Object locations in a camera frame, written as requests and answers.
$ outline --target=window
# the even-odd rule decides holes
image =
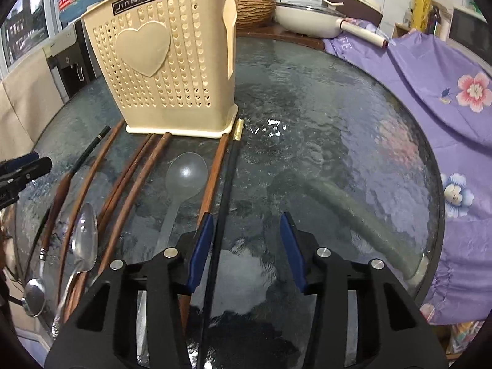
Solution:
[[[48,37],[43,0],[17,0],[2,25],[2,44],[11,66]]]

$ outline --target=frying pan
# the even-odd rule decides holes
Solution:
[[[275,16],[280,25],[294,33],[333,39],[344,30],[378,47],[388,46],[384,37],[348,22],[344,14],[332,8],[291,2],[276,3]]]

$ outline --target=microwave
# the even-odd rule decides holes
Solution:
[[[492,77],[492,34],[484,16],[454,7],[446,43],[479,64]]]

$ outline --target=wicker basket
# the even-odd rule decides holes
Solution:
[[[237,0],[238,29],[268,25],[275,12],[275,0]]]
[[[129,133],[231,131],[238,107],[226,1],[106,0],[82,16]]]

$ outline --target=round table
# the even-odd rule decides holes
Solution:
[[[245,125],[221,246],[213,319],[206,332],[212,348],[208,367],[301,367],[315,297],[302,295],[294,284],[280,239],[280,215],[290,211],[300,230],[313,233],[320,245],[345,259],[386,261],[419,304],[434,275],[442,242],[439,170],[406,108],[358,68],[304,46],[249,38],[238,38],[236,61],[236,104]],[[28,185],[17,205],[17,248],[24,271],[54,186],[95,135],[120,119],[104,79],[99,78],[45,129],[35,150],[53,160],[53,170]],[[85,199],[96,212],[143,138],[125,131],[117,137]],[[193,151],[210,170],[217,145],[217,140],[172,139],[138,195],[115,258],[135,263],[151,257],[170,204],[164,186],[169,164],[179,154]],[[95,154],[72,181],[52,237],[44,273],[49,299],[42,314],[48,324],[56,308],[58,255],[68,215],[94,160]],[[212,214],[218,211],[223,177],[224,168]],[[354,230],[334,208],[337,202],[328,195],[330,188],[353,201],[355,213],[365,212],[388,229],[388,241],[399,246],[405,268],[398,267],[398,258],[387,256],[384,245],[375,245]],[[171,236],[174,242],[195,229],[202,196],[203,192],[181,205]],[[111,228],[112,224],[102,236],[100,253]],[[35,272],[37,255],[31,265]],[[409,273],[417,270],[423,256],[430,264],[420,268],[423,281],[411,286]],[[72,269],[69,254],[64,283]],[[204,274],[192,298],[187,332],[192,359],[197,354],[205,282]],[[349,296],[349,309],[348,362],[356,344],[354,295]]]

